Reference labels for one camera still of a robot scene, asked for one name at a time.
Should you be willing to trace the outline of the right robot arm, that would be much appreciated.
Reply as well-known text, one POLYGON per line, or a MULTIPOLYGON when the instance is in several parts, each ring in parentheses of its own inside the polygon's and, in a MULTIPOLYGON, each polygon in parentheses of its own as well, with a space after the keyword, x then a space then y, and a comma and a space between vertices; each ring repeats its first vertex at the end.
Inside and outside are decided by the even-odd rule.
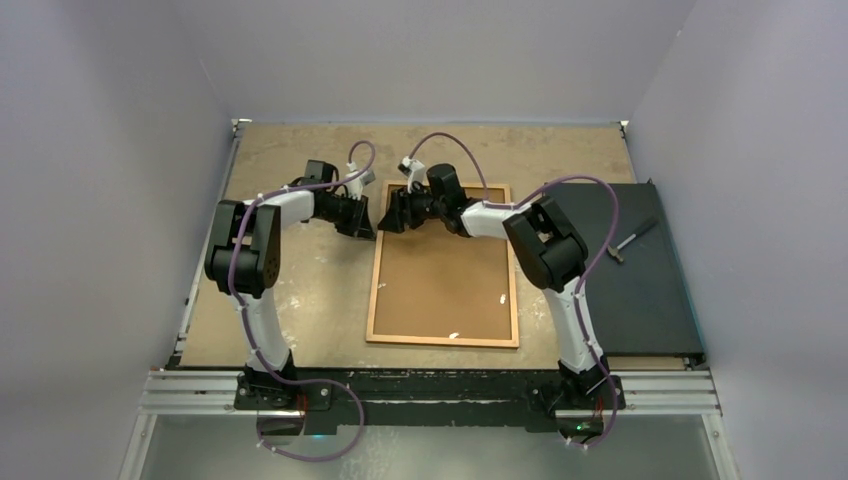
POLYGON ((547 195, 553 185, 544 184, 518 203, 493 203, 469 197, 450 164, 425 167, 406 157, 398 169, 407 184, 391 194, 379 229, 402 233, 439 219, 449 232, 461 237, 507 241, 524 276, 548 303, 564 399, 584 407, 599 396, 602 385, 613 387, 585 299, 584 285, 595 264, 573 223, 547 195))

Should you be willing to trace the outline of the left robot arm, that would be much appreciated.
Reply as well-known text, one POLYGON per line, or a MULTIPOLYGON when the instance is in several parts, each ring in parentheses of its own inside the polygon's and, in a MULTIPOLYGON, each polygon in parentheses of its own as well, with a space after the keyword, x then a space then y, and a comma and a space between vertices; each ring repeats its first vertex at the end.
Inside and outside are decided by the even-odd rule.
POLYGON ((303 176, 253 200, 221 200, 215 208, 203 271, 238 313, 248 344, 238 399, 284 409, 303 394, 293 354, 279 325, 273 288, 281 272, 285 228, 318 219, 342 235, 373 240, 365 186, 375 175, 347 163, 308 161, 303 176))

